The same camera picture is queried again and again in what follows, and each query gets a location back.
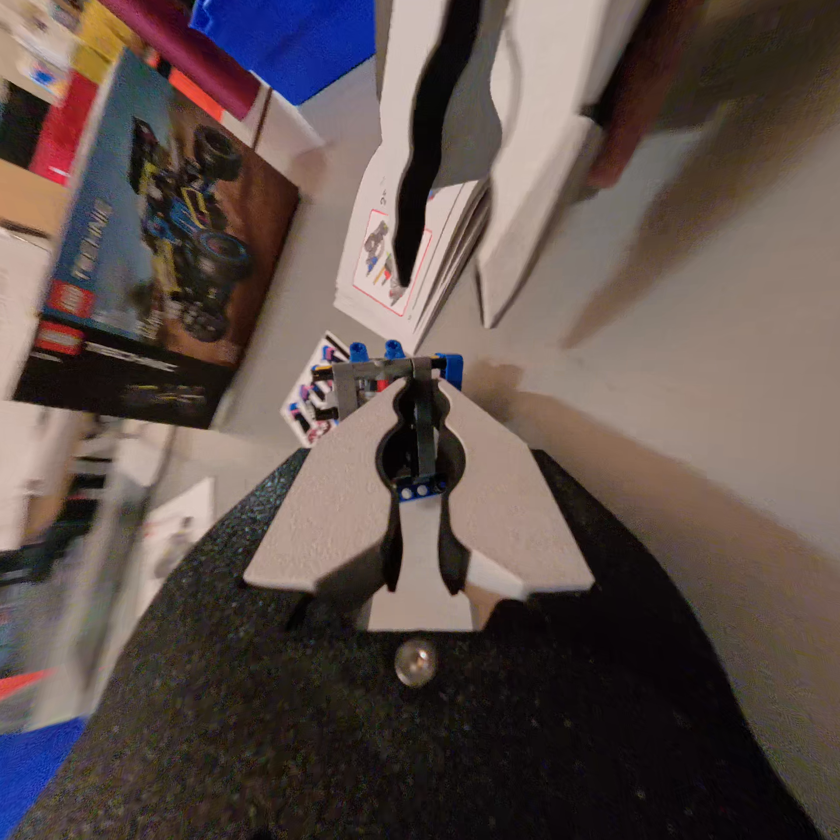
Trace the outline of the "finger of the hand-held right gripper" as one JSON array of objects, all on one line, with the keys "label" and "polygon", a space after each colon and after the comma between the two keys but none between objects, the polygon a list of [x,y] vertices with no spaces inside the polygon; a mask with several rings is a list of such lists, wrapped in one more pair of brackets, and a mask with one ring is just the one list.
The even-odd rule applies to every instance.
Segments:
[{"label": "finger of the hand-held right gripper", "polygon": [[644,14],[643,1],[512,2],[490,74],[501,146],[476,249],[481,318],[496,327],[581,158],[599,133],[596,105]]},{"label": "finger of the hand-held right gripper", "polygon": [[486,182],[501,149],[490,75],[507,13],[505,1],[392,4],[381,148],[402,287],[412,278],[429,193]]}]

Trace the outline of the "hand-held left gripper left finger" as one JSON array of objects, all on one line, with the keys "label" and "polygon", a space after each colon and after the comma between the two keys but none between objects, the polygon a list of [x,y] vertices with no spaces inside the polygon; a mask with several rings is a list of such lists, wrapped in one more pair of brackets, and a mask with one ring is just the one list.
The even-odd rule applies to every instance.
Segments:
[{"label": "hand-held left gripper left finger", "polygon": [[250,586],[332,602],[393,592],[403,560],[399,500],[382,447],[402,423],[396,380],[308,451],[246,568]]}]

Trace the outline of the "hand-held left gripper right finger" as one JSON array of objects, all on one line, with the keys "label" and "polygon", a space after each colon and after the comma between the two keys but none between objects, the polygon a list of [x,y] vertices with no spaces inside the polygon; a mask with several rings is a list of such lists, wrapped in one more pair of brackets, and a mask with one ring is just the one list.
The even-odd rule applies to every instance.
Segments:
[{"label": "hand-held left gripper right finger", "polygon": [[442,509],[445,582],[521,602],[589,591],[594,575],[530,448],[449,383],[438,390],[448,403],[441,431],[464,462]]}]

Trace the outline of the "grey and blue lego assembly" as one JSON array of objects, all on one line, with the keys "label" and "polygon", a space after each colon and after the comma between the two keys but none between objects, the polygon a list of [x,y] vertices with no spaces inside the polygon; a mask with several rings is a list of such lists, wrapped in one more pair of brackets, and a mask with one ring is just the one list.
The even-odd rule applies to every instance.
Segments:
[{"label": "grey and blue lego assembly", "polygon": [[440,496],[447,477],[437,466],[443,409],[436,405],[438,380],[456,390],[463,384],[464,360],[457,353],[408,357],[397,340],[388,340],[382,358],[372,359],[361,342],[350,345],[348,360],[330,356],[311,370],[313,383],[328,382],[330,396],[314,409],[319,421],[341,422],[371,402],[394,382],[405,387],[396,395],[396,425],[377,450],[386,483],[400,502]]}]

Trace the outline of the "lego sticker sheet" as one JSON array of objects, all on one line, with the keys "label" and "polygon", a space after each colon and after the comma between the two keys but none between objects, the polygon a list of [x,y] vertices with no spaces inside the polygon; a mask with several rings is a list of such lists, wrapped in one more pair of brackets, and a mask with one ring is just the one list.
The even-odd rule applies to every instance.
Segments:
[{"label": "lego sticker sheet", "polygon": [[300,446],[312,448],[339,421],[327,415],[333,407],[333,381],[314,378],[314,370],[349,361],[350,351],[336,335],[326,331],[295,380],[280,414]]}]

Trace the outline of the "open lego instruction booklet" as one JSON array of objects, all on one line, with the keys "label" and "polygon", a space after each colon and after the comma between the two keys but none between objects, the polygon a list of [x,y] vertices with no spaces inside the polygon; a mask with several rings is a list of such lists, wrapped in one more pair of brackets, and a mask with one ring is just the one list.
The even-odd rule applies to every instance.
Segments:
[{"label": "open lego instruction booklet", "polygon": [[402,287],[393,252],[397,172],[384,146],[367,165],[353,204],[336,279],[335,307],[414,354],[444,306],[487,224],[486,182],[430,192],[411,282]]}]

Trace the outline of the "lego set box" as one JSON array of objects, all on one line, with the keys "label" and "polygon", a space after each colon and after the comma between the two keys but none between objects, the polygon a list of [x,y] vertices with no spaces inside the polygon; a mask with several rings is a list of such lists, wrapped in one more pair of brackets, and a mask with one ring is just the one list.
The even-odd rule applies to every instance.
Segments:
[{"label": "lego set box", "polygon": [[208,429],[299,191],[124,50],[92,104],[15,402]]}]

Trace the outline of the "person's right hand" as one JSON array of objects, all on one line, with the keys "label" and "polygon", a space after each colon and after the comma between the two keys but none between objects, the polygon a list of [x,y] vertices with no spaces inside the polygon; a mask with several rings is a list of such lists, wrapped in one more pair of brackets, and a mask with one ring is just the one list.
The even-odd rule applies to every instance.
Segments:
[{"label": "person's right hand", "polygon": [[618,183],[666,100],[703,1],[652,1],[613,74],[606,96],[605,133],[585,184]]}]

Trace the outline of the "blue plastic bin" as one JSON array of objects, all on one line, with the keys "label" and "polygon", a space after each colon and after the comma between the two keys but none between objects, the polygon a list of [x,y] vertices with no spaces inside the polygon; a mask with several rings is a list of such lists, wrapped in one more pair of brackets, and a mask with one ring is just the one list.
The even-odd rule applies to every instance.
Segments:
[{"label": "blue plastic bin", "polygon": [[375,56],[374,1],[196,1],[190,26],[293,106]]}]

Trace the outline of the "maroon cylinder bottle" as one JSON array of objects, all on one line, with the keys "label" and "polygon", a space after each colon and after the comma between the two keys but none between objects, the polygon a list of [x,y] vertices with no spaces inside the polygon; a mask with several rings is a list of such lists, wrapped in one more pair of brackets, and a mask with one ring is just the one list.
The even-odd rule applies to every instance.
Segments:
[{"label": "maroon cylinder bottle", "polygon": [[182,5],[172,1],[103,1],[102,5],[234,119],[245,121],[259,96],[259,80],[192,29]]}]

